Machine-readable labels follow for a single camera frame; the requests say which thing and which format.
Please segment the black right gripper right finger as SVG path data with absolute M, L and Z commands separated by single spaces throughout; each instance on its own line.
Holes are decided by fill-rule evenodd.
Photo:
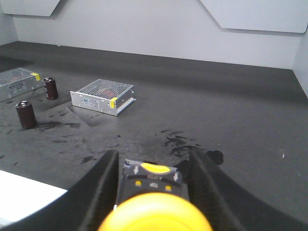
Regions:
M 192 148 L 190 201 L 215 231 L 306 231 L 308 226 L 257 199 L 225 174 L 202 150 Z

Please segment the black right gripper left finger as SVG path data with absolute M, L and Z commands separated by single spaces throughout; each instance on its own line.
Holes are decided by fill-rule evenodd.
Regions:
M 113 210 L 119 152 L 108 150 L 91 170 L 57 200 L 4 231 L 96 231 Z

